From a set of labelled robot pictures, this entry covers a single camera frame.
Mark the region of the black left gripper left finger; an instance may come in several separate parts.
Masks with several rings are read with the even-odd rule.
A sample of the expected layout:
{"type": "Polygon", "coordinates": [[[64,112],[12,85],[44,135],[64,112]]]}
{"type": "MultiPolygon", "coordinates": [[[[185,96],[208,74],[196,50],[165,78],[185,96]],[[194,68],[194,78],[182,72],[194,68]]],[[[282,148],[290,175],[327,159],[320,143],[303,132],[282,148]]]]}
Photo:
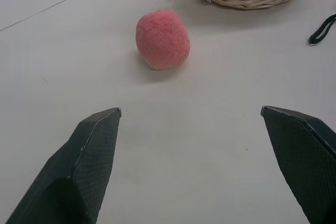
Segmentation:
{"type": "Polygon", "coordinates": [[[82,120],[45,163],[7,223],[96,223],[111,176],[120,108],[82,120]]]}

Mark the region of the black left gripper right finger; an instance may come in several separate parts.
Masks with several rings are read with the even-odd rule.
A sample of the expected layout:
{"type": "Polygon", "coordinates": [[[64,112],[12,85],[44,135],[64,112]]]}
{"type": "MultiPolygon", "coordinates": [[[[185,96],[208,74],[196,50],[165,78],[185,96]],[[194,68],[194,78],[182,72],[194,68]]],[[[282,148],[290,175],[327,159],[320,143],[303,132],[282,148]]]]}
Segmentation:
{"type": "Polygon", "coordinates": [[[335,223],[335,132],[322,120],[264,106],[278,166],[310,223],[335,223]]]}

